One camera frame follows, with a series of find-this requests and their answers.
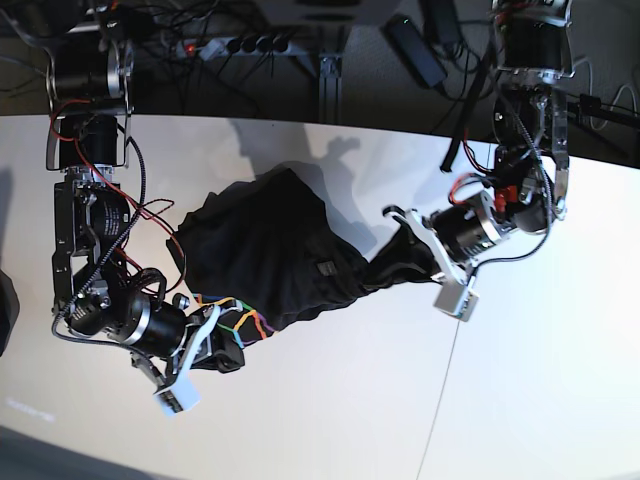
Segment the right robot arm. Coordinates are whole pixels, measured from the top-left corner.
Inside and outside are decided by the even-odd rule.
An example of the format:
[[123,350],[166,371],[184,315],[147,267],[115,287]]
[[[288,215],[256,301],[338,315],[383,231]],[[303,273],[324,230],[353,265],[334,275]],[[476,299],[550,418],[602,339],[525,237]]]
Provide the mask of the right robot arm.
[[192,369],[242,367],[239,342],[218,326],[240,306],[232,300],[189,313],[160,270],[138,267],[126,254],[149,209],[144,195],[126,193],[113,179],[139,150],[129,131],[132,44],[119,23],[107,1],[56,1],[46,18],[53,40],[47,166],[64,176],[54,188],[51,330],[70,343],[127,351],[156,397],[183,410],[196,398]]

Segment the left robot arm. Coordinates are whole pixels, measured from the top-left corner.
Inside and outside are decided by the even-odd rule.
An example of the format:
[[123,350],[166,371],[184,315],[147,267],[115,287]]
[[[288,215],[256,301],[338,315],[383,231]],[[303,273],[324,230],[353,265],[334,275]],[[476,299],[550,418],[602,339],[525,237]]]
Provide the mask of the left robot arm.
[[[399,208],[385,209],[400,227],[371,261],[370,284],[438,282],[467,289],[485,264],[479,258],[484,252],[514,232],[547,238],[564,217],[568,105],[558,83],[574,72],[571,8],[569,1],[493,2],[489,43],[440,165],[451,172],[463,150],[472,169],[449,190],[449,208],[418,217],[416,226]],[[483,166],[466,128],[486,83],[495,94],[497,145],[493,162]]]

